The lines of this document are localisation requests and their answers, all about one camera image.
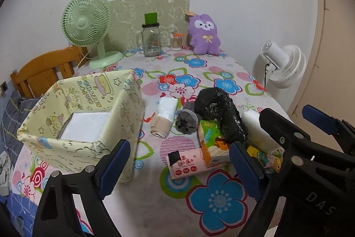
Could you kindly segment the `black plastic bag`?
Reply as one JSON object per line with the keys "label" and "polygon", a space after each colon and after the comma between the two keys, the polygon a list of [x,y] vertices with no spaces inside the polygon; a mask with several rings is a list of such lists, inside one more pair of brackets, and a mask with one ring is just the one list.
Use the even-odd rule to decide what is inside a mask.
{"label": "black plastic bag", "polygon": [[218,87],[200,91],[194,102],[194,110],[203,120],[216,120],[227,143],[247,141],[247,129],[232,98]]}

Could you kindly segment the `yellow cartoon tissue pack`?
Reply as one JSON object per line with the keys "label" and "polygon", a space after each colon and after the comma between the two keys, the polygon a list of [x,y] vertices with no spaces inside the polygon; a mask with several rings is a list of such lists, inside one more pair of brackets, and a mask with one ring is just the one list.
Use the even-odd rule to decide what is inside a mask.
{"label": "yellow cartoon tissue pack", "polygon": [[264,168],[272,168],[277,173],[280,171],[283,162],[283,148],[278,148],[272,153],[265,153],[264,151],[249,145],[247,147],[247,153],[251,157],[255,157]]}

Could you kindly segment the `crumpled grey white cloth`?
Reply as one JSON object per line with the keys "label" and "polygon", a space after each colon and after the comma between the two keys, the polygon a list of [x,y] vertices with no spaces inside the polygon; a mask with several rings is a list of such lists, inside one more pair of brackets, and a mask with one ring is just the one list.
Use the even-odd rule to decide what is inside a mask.
{"label": "crumpled grey white cloth", "polygon": [[0,195],[8,196],[11,191],[13,165],[6,151],[0,154]]}

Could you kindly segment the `white standing fan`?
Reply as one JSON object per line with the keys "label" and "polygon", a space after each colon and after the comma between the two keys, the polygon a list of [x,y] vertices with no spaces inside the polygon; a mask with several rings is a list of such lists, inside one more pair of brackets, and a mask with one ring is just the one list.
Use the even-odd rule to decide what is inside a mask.
{"label": "white standing fan", "polygon": [[271,64],[269,81],[276,88],[289,88],[302,79],[307,61],[298,46],[289,44],[281,48],[276,42],[267,41],[261,52]]}

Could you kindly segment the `pink tissue pack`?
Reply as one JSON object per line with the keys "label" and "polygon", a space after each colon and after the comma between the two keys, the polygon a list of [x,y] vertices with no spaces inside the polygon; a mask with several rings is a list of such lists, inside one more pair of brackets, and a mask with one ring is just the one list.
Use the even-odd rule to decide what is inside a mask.
{"label": "pink tissue pack", "polygon": [[172,180],[189,177],[208,170],[201,149],[173,151],[167,155],[166,160]]}

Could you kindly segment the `yellow cartoon fabric storage box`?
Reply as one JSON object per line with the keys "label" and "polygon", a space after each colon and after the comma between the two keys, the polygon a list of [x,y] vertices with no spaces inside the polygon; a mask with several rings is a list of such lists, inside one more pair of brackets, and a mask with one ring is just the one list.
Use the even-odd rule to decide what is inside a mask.
{"label": "yellow cartoon fabric storage box", "polygon": [[66,173],[96,165],[125,139],[130,156],[119,177],[130,181],[144,105],[133,70],[118,70],[57,81],[18,129],[39,158]]}

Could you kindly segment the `grey plaid pillow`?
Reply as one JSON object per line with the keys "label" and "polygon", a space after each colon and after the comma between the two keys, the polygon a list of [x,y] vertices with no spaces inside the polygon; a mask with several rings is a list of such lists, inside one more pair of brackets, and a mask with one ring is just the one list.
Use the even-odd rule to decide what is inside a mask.
{"label": "grey plaid pillow", "polygon": [[16,164],[23,144],[18,141],[17,131],[29,112],[38,102],[38,98],[24,98],[14,91],[2,109],[1,117],[1,153],[5,151],[13,165]]}

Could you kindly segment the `white beige rolled cloth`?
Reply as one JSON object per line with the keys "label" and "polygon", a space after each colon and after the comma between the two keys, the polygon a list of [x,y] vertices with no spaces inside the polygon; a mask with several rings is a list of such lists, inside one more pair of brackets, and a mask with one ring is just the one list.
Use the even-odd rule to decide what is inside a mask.
{"label": "white beige rolled cloth", "polygon": [[160,98],[157,112],[151,120],[150,132],[154,137],[166,138],[172,128],[178,100]]}

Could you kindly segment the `purple plush bunny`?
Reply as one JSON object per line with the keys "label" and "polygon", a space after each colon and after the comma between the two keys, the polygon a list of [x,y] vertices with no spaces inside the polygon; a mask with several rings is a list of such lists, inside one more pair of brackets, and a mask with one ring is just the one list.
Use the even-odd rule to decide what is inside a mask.
{"label": "purple plush bunny", "polygon": [[195,14],[189,17],[189,45],[196,55],[219,55],[221,41],[217,26],[208,14]]}

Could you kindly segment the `cotton swab jar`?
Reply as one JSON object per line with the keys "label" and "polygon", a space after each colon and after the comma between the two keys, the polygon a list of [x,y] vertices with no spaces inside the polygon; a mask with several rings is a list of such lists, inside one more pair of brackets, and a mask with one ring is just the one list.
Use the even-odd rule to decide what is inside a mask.
{"label": "cotton swab jar", "polygon": [[185,39],[184,34],[173,32],[170,37],[170,49],[173,51],[181,50],[184,39]]}

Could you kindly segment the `glass mug jar green lid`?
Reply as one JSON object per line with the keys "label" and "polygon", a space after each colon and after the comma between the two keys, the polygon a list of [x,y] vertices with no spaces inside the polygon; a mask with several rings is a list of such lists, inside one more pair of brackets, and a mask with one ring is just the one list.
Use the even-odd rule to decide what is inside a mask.
{"label": "glass mug jar green lid", "polygon": [[142,31],[137,34],[137,42],[141,40],[144,56],[153,57],[161,54],[160,23],[158,13],[145,13]]}

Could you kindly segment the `green desk fan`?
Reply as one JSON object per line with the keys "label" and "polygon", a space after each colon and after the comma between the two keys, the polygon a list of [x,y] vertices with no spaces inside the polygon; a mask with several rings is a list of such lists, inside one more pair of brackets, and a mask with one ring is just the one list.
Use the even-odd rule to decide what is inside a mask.
{"label": "green desk fan", "polygon": [[63,11],[61,28],[74,46],[95,48],[97,56],[89,60],[89,68],[100,69],[123,58],[119,51],[106,51],[104,38],[111,25],[107,0],[71,0]]}

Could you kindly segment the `green cartoon cardboard panel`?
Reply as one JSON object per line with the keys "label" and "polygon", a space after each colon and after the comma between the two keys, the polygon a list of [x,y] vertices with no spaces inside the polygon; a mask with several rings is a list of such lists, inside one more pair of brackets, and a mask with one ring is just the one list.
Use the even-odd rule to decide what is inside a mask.
{"label": "green cartoon cardboard panel", "polygon": [[144,15],[157,13],[161,46],[170,47],[173,33],[186,34],[188,21],[185,12],[190,0],[115,0],[110,2],[111,25],[104,38],[105,49],[125,52],[142,46],[137,37],[145,23]]}

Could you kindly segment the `grey drawstring pouch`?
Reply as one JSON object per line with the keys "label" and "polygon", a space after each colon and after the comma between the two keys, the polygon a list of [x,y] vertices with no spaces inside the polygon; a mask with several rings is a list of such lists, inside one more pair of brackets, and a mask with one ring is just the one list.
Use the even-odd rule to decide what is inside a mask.
{"label": "grey drawstring pouch", "polygon": [[178,132],[191,135],[197,131],[201,116],[195,112],[194,102],[186,102],[177,112],[175,128]]}

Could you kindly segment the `wall power socket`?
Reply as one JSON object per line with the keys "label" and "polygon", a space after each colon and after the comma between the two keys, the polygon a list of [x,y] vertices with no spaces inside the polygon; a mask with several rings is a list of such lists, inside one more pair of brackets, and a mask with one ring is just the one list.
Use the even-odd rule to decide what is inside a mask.
{"label": "wall power socket", "polygon": [[1,88],[1,92],[2,93],[5,93],[7,90],[8,90],[8,85],[6,82],[3,82],[1,85],[0,85],[0,88]]}

